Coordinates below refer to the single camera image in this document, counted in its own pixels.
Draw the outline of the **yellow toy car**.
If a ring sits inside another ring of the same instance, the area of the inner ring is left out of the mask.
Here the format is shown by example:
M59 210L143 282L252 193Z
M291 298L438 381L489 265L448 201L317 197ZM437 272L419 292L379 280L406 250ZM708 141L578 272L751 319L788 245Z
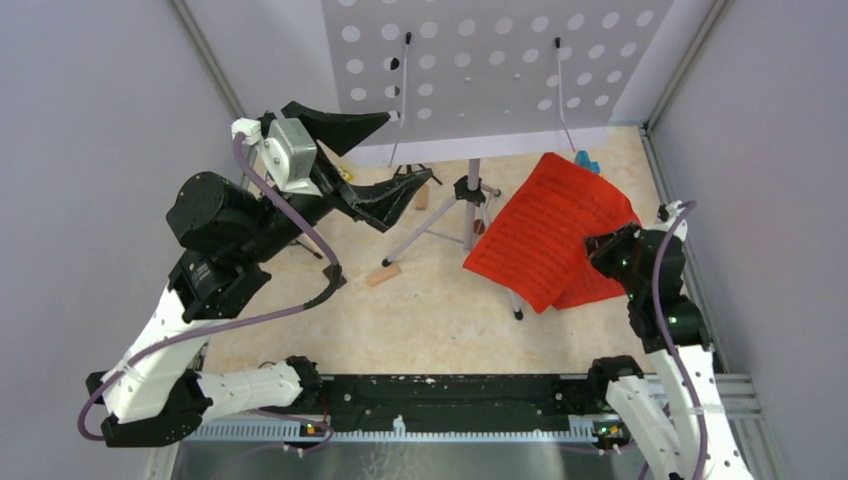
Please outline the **yellow toy car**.
M589 153L585 150L579 150L576 152L574 157L574 163L577 166L592 172L593 174L601 174L599 163L597 161L592 160Z

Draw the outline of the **upright wooden block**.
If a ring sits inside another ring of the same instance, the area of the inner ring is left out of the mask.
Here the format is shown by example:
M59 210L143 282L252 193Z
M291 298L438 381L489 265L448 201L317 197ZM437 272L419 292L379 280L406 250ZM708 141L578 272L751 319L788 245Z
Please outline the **upright wooden block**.
M416 193L414 200L414 209L416 211L426 211L429 207L429 186L423 185Z

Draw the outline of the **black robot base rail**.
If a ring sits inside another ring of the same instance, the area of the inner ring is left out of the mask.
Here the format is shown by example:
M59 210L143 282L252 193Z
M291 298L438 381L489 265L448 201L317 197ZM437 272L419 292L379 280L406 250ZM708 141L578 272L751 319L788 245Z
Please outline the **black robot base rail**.
M280 413L327 419L339 433L565 432L577 419L613 419L585 375L335 375L314 400Z

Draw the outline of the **red sheet music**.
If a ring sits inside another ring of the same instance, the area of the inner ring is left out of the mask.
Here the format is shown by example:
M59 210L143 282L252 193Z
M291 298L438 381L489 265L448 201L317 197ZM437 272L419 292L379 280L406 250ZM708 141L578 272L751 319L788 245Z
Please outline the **red sheet music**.
M464 267L542 313L554 308L569 278L589 263L586 237L638 220L616 186L548 152L486 227Z
M605 277L589 263L584 263L566 282L552 306L558 310L564 310L624 294L625 291L619 283Z

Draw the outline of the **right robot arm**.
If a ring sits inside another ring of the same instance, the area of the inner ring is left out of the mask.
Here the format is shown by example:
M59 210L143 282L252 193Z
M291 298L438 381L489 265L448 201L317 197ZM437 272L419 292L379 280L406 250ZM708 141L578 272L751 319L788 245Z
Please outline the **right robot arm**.
M621 285L630 326L666 397L659 406L630 357L593 362L589 404L614 411L657 479L750 479L717 387L710 338L697 305L682 292L686 220L629 224L585 241L591 265Z

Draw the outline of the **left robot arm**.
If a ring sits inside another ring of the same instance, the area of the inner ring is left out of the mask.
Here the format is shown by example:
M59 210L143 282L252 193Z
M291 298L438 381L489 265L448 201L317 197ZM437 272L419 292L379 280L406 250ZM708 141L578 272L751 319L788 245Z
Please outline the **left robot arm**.
M156 448L236 413L291 407L303 414L317 407L322 378L304 356L230 374L199 372L191 364L212 335L267 321L266 315L243 318L242 311L270 281L263 264L299 237L321 250L328 283L279 316L313 309L342 286L342 265L316 231L329 213L380 232L398 222L431 179L430 169L354 185L331 160L389 120L387 112L333 114L291 102L280 113L233 122L232 150L255 190L210 171L182 185L166 220L183 254L121 361L88 376L88 404L104 406L107 415L98 432L81 427L83 437L111 448Z

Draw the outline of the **lying wooden block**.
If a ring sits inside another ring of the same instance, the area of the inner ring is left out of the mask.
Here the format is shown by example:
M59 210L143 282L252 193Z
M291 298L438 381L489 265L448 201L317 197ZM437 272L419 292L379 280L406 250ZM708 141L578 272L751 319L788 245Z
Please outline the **lying wooden block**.
M387 267L381 267L366 276L366 285L369 287L376 287L397 277L401 273L402 269L399 265L391 264Z

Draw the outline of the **small black tripod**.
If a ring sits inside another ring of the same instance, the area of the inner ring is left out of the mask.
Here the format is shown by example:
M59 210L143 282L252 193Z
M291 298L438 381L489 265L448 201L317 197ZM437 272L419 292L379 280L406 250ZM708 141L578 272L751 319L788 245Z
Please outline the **small black tripod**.
M432 168L421 163L400 165L393 172L393 176L423 175L424 173L427 173L429 175L428 180L434 182L436 185L442 186L444 184Z

